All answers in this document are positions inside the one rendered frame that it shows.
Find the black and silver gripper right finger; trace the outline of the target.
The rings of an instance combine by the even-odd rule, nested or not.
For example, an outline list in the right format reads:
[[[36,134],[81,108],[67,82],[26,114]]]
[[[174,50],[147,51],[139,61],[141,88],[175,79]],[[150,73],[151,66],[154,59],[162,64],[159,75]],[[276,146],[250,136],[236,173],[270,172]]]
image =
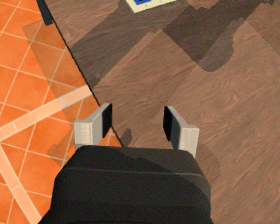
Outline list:
[[[163,129],[173,149],[190,152],[195,158],[199,129],[188,125],[172,106],[165,106]]]

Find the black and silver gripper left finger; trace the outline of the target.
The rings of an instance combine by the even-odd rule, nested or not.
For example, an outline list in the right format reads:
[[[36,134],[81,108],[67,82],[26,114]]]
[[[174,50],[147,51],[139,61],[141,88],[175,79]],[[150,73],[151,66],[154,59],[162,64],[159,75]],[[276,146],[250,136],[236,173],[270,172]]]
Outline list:
[[[84,145],[98,145],[112,126],[112,103],[104,103],[86,119],[73,123],[75,152]]]

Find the blue and cream chessboard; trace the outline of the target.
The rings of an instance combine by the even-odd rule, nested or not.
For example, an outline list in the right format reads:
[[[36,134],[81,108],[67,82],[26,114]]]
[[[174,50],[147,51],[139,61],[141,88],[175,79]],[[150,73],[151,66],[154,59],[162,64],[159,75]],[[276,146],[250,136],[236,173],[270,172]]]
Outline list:
[[[130,8],[132,13],[135,15],[141,12],[145,12],[181,0],[142,0],[142,1],[124,0],[124,1],[127,4],[127,6]]]

